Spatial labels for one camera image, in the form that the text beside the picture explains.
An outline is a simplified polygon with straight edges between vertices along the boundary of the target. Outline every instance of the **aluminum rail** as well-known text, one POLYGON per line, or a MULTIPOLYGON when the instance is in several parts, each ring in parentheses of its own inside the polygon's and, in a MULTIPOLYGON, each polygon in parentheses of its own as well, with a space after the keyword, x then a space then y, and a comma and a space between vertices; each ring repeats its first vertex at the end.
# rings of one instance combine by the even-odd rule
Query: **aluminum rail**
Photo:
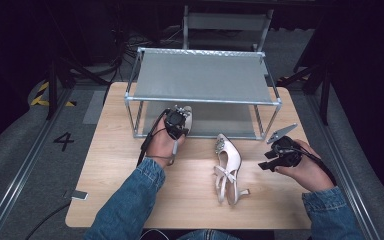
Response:
POLYGON ((364 204, 360 192, 358 191, 354 180, 351 177, 348 167, 341 153, 339 152, 338 146, 332 137, 332 133, 328 126, 325 126, 318 114, 319 106, 315 96, 307 95, 306 99, 310 105, 310 109, 314 115, 314 119, 318 127, 323 134, 327 145, 333 156, 333 163, 336 167, 338 177, 342 183, 345 194, 351 204, 351 207, 355 213, 358 223, 360 224, 361 230, 366 239, 380 239, 379 234, 376 230, 375 225, 370 217, 369 212, 364 204))

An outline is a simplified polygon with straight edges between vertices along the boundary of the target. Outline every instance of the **person's hand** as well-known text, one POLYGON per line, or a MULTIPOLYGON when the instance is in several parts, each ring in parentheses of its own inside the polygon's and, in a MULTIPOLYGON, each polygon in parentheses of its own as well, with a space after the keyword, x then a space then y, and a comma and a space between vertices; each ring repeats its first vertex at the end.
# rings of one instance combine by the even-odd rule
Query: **person's hand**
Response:
MULTIPOLYGON (((294 140, 301 148, 307 150, 309 153, 320 158, 320 156, 306 143, 301 140, 294 140)), ((296 167, 281 167, 275 168, 276 172, 289 176, 297 181, 303 188, 311 191, 323 191, 331 189, 334 184, 328 175, 310 158, 302 155, 301 162, 296 167)))
MULTIPOLYGON (((174 142, 167 133, 164 125, 165 116, 161 118, 158 122, 157 127, 155 128, 153 134, 154 137, 151 140, 151 143, 148 146, 146 155, 152 157, 155 162, 157 162, 161 167, 165 167, 169 164, 172 154, 174 142)), ((185 135, 182 135, 177 140, 177 149, 185 142, 185 135)))

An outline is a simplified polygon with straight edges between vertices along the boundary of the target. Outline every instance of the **gray shelf top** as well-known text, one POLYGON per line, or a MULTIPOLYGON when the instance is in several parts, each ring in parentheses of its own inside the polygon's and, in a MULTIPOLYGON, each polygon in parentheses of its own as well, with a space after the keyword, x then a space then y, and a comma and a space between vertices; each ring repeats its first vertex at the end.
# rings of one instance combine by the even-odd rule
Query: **gray shelf top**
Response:
POLYGON ((140 51, 141 66, 131 100, 273 104, 264 77, 263 52, 140 51))

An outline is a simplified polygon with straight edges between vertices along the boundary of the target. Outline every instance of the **denim sleeve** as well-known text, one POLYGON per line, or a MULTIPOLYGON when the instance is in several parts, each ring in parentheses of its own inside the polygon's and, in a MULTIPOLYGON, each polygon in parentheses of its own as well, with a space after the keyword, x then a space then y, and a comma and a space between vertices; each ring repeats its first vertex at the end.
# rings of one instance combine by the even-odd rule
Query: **denim sleeve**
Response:
POLYGON ((364 239, 338 187, 302 195, 311 219, 311 235, 318 239, 364 239))
POLYGON ((139 239, 164 180, 160 165, 145 158, 99 210, 84 239, 139 239))

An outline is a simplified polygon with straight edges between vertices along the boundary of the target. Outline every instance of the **yellow marking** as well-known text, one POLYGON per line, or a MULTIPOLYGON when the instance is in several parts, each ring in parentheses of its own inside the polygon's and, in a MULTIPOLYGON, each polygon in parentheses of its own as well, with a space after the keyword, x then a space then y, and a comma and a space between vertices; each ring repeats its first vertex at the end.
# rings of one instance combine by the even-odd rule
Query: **yellow marking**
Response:
POLYGON ((49 102, 48 101, 39 101, 39 105, 42 105, 42 106, 49 106, 49 102))
POLYGON ((42 84, 42 86, 40 87, 39 92, 42 91, 42 90, 45 90, 46 88, 48 88, 48 86, 49 86, 49 82, 45 82, 45 83, 42 84))
POLYGON ((41 98, 42 98, 42 96, 39 96, 39 97, 33 99, 32 103, 31 103, 30 105, 36 105, 36 104, 38 104, 41 98))

